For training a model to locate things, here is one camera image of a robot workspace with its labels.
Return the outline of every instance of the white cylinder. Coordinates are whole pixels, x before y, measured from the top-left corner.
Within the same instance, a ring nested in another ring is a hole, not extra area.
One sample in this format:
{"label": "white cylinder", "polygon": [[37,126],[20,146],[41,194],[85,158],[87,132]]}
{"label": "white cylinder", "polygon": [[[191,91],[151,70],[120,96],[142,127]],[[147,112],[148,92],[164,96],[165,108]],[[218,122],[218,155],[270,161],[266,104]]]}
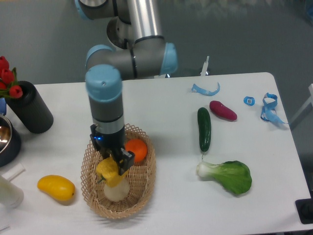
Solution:
{"label": "white cylinder", "polygon": [[23,190],[0,176],[0,203],[15,208],[24,199]]}

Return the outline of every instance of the wicker basket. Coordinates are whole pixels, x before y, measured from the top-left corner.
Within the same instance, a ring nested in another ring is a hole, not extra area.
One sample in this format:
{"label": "wicker basket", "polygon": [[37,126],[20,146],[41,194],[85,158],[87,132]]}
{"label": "wicker basket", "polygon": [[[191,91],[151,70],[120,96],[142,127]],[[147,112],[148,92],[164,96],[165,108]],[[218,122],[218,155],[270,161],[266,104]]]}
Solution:
{"label": "wicker basket", "polygon": [[120,219],[138,212],[149,201],[154,189],[156,159],[149,137],[138,127],[129,124],[125,125],[125,133],[126,141],[143,140],[148,146],[148,154],[143,161],[130,168],[126,176],[130,191],[121,201],[113,202],[107,199],[104,195],[105,182],[97,183],[100,179],[96,174],[96,167],[103,159],[100,153],[95,151],[91,141],[85,151],[81,172],[83,197],[90,208],[104,218]]}

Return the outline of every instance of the orange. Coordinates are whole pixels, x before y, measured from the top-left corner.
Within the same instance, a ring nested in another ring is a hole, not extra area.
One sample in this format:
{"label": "orange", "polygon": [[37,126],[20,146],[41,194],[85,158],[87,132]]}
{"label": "orange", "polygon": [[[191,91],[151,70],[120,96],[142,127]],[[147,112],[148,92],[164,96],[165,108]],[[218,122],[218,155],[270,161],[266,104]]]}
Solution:
{"label": "orange", "polygon": [[148,153],[148,147],[146,145],[146,143],[140,139],[132,139],[129,140],[126,144],[125,144],[125,150],[131,151],[135,154],[135,163],[138,163],[142,160],[144,160],[144,158],[147,156]]}

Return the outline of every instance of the purple sweet potato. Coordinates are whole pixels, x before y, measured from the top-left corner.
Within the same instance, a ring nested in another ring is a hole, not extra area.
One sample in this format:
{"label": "purple sweet potato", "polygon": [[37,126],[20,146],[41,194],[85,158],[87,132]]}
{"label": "purple sweet potato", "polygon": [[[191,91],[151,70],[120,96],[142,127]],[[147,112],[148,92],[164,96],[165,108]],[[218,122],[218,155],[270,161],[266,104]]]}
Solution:
{"label": "purple sweet potato", "polygon": [[234,111],[227,108],[219,101],[213,100],[210,102],[210,110],[218,117],[227,119],[229,121],[237,120],[237,114]]}

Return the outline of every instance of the black vase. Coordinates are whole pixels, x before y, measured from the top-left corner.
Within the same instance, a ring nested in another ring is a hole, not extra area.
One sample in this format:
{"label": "black vase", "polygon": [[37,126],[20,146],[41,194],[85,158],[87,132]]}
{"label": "black vase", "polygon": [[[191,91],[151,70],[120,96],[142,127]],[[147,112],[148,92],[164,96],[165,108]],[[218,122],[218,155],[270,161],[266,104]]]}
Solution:
{"label": "black vase", "polygon": [[6,98],[7,105],[32,133],[43,133],[52,126],[53,115],[38,93],[36,87],[27,81],[19,81],[23,91],[21,98]]}

